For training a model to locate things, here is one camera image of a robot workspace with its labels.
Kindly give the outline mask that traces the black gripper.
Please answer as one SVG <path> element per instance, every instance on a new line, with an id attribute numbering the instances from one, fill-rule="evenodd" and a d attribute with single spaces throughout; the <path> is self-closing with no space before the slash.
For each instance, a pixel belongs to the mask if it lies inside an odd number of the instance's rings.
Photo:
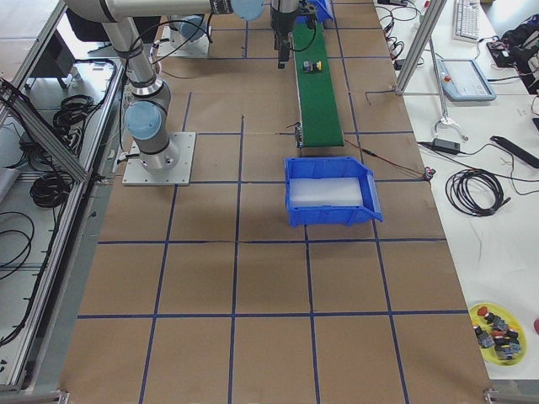
<path id="1" fill-rule="evenodd" d="M 298 12 L 298 0 L 271 1 L 270 22 L 274 32 L 275 46 L 278 53 L 277 67 L 279 69 L 284 69 L 290 59 L 291 43 L 289 36 L 296 22 Z"/>

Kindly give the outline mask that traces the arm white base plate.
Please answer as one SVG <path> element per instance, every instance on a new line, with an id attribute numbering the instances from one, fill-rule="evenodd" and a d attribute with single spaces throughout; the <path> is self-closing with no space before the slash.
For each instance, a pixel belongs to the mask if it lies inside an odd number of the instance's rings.
<path id="1" fill-rule="evenodd" d="M 205 35 L 197 40 L 186 40 L 178 31 L 166 26 L 157 48 L 157 58 L 169 55 L 187 59 L 206 59 L 209 49 L 210 41 Z"/>
<path id="2" fill-rule="evenodd" d="M 195 152 L 194 132 L 172 132 L 168 148 L 157 155 L 140 153 L 133 142 L 122 183 L 125 186 L 188 186 Z"/>

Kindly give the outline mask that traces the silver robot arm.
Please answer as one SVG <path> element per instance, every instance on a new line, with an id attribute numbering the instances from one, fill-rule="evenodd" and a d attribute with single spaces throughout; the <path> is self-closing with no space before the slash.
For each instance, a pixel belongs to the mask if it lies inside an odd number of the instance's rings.
<path id="1" fill-rule="evenodd" d="M 264 11 L 264 1 L 67 1 L 78 16 L 102 24 L 122 59 L 135 102 L 125 112 L 125 125 L 138 146 L 147 170 L 170 169 L 179 149 L 166 130 L 171 94 L 144 51 L 135 17 L 235 14 L 247 21 Z"/>
<path id="2" fill-rule="evenodd" d="M 197 40 L 205 38 L 211 43 L 209 27 L 203 14 L 191 14 L 185 16 L 171 15 L 168 17 L 170 29 L 169 41 L 175 45 L 182 43 L 193 44 Z"/>

